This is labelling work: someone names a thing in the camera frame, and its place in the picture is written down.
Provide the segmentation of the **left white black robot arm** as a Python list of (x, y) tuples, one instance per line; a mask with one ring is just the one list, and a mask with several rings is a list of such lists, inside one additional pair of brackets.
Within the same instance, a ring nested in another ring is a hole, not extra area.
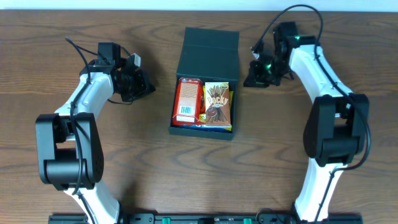
[(71, 196), (80, 215), (51, 215), (49, 223), (137, 223), (124, 211), (102, 179), (104, 155), (96, 120), (115, 94), (122, 105), (155, 91), (138, 54), (113, 42), (100, 42), (95, 59), (84, 60), (79, 84), (69, 99), (35, 121), (39, 176), (44, 184)]

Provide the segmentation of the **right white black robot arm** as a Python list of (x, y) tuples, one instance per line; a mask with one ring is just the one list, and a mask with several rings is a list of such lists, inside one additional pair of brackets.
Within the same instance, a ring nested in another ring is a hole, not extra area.
[(258, 215), (259, 223), (362, 223), (361, 215), (330, 214), (334, 189), (369, 136), (369, 100), (355, 94), (336, 76), (314, 35), (300, 35), (294, 22), (281, 22), (273, 30), (275, 53), (262, 46), (252, 50), (245, 87), (279, 86), (283, 78), (298, 76), (312, 108), (303, 131), (308, 168), (299, 196), (289, 213)]

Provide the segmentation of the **blue Oreo cookie pack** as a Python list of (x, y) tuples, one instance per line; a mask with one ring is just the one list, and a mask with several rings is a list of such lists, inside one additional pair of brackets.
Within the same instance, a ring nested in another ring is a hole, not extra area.
[(179, 128), (185, 129), (194, 129), (198, 131), (215, 131), (215, 132), (222, 132), (228, 133), (232, 131), (232, 126), (207, 126), (207, 125), (181, 125), (178, 126)]

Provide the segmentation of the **red cardboard snack box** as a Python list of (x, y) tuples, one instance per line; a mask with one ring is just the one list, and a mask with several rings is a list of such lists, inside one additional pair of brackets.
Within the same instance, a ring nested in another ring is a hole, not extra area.
[(202, 124), (199, 119), (202, 95), (203, 83), (200, 79), (182, 77), (178, 80), (172, 115), (173, 126)]

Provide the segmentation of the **black gift box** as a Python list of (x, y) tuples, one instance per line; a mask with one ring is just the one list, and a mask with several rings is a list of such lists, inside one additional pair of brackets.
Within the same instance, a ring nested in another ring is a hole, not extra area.
[(181, 78), (202, 82), (228, 82), (234, 91), (231, 103), (230, 131), (186, 128), (169, 124), (169, 133), (179, 136), (232, 140), (236, 129), (236, 105), (239, 84), (239, 32), (186, 27), (174, 87)]

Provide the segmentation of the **red Hacks candy bag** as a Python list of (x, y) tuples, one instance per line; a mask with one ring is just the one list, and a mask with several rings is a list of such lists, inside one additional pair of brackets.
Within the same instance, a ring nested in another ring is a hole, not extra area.
[(204, 114), (206, 111), (206, 107), (205, 107), (205, 94), (202, 93), (201, 94), (201, 103), (200, 103), (200, 114)]

